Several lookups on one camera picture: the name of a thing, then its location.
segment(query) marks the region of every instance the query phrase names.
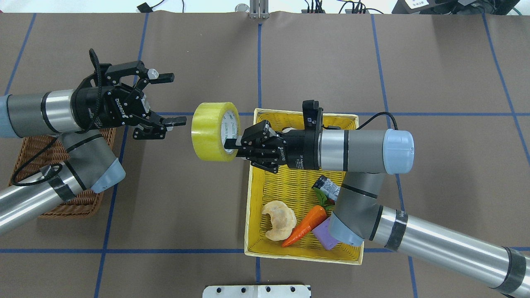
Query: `robotic arm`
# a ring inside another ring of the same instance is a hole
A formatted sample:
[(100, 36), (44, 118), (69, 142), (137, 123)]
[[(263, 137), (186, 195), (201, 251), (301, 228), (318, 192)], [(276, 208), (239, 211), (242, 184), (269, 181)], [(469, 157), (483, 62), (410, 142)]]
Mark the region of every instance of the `robotic arm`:
[(386, 173), (412, 168), (414, 142), (409, 132), (322, 129), (322, 108), (316, 101), (304, 101), (303, 115), (304, 130), (275, 132), (264, 120), (243, 136), (227, 139), (224, 146), (238, 149), (237, 156), (272, 173), (282, 164), (346, 171), (329, 225), (330, 234), (341, 242), (359, 246), (364, 240), (374, 241), (474, 278), (505, 296), (530, 296), (530, 258), (519, 251), (377, 203)]
[[(165, 119), (152, 111), (143, 92), (149, 83), (173, 82), (173, 73), (159, 74), (142, 61), (99, 64), (92, 49), (90, 54), (95, 71), (75, 90), (0, 97), (0, 137), (57, 135), (70, 155), (0, 191), (0, 234), (83, 190), (99, 193), (125, 177), (97, 129), (130, 125), (134, 139), (164, 139), (174, 126), (186, 124), (186, 117)], [(130, 75), (138, 76), (134, 86), (120, 82)]]

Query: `yellow plastic bin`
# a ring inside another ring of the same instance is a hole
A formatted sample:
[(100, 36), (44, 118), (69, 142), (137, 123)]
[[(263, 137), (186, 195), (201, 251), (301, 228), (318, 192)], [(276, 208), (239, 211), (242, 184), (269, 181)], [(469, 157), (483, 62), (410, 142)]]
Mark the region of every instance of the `yellow plastic bin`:
[[(282, 130), (285, 127), (304, 129), (301, 112), (254, 110), (255, 124), (265, 119), (270, 121), (274, 130)], [(359, 120), (356, 115), (324, 113), (323, 124), (355, 129)], [(320, 175), (327, 176), (338, 185), (342, 184), (344, 178), (344, 172), (293, 170), (286, 165), (281, 166), (277, 174), (250, 167), (245, 225), (247, 256), (351, 265), (362, 263), (364, 243), (359, 247), (339, 243), (333, 249), (325, 250), (310, 232), (295, 244), (283, 248), (282, 241), (271, 241), (265, 237), (265, 232), (271, 230), (272, 225), (269, 215), (261, 215), (263, 206), (270, 201), (281, 200), (294, 210), (297, 223), (300, 223), (307, 212), (318, 204), (312, 187)]]

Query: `white background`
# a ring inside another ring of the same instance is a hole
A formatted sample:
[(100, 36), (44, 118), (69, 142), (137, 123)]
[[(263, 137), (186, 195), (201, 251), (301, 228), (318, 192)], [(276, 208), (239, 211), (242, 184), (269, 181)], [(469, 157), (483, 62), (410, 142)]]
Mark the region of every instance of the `white background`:
[[(40, 13), (111, 13), (138, 12), (137, 5), (147, 2), (150, 6), (160, 0), (0, 0), (0, 10), (3, 12), (40, 12)], [(248, 0), (184, 0), (184, 11), (188, 13), (200, 12), (233, 12), (239, 3), (248, 4)], [(376, 8), (384, 13), (391, 13), (396, 0), (363, 0), (370, 8)], [(326, 13), (338, 13), (343, 2), (324, 0), (322, 6)], [(269, 12), (286, 11), (299, 13), (306, 9), (303, 0), (269, 0)], [(521, 0), (516, 6), (523, 14), (530, 14), (530, 0)], [(181, 0), (165, 0), (155, 10), (182, 12)]]

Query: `gray table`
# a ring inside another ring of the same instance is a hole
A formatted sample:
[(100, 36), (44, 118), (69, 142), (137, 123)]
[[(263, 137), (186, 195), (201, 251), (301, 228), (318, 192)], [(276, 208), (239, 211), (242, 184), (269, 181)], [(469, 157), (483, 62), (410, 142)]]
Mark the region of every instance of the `gray table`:
[[(188, 120), (203, 101), (234, 102), (244, 126), (256, 107), (298, 111), (308, 99), (361, 121), (388, 110), (412, 132), (416, 160), (387, 177), (380, 202), (529, 251), (529, 32), (530, 18), (510, 16), (0, 14), (0, 90), (75, 88), (93, 47), (103, 63), (175, 72), (146, 93), (155, 111)], [(200, 297), (256, 282), (311, 284), (314, 297), (500, 295), (371, 243), (361, 266), (247, 257), (249, 165), (199, 160), (190, 125), (163, 141), (130, 132), (114, 148), (127, 177), (97, 215), (0, 236), (0, 296)], [(20, 144), (0, 142), (5, 184)]]

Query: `light blue cap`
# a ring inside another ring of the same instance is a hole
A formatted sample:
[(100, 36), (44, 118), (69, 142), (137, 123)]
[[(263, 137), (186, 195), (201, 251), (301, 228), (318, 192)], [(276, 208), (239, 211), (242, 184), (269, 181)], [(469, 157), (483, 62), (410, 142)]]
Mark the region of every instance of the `light blue cap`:
[(389, 129), (383, 139), (383, 163), (388, 174), (405, 174), (414, 164), (414, 139), (406, 130)]
[(7, 111), (7, 98), (9, 95), (0, 97), (0, 138), (18, 138), (11, 122), (9, 121), (9, 113)]
[(91, 187), (91, 189), (99, 194), (100, 192), (108, 189), (109, 187), (117, 184), (125, 178), (125, 170), (121, 166), (121, 163), (118, 159), (110, 165), (110, 167), (105, 171), (105, 173), (99, 178), (96, 183)]
[(351, 246), (361, 246), (364, 241), (363, 238), (353, 233), (333, 212), (330, 216), (329, 232), (333, 238)]

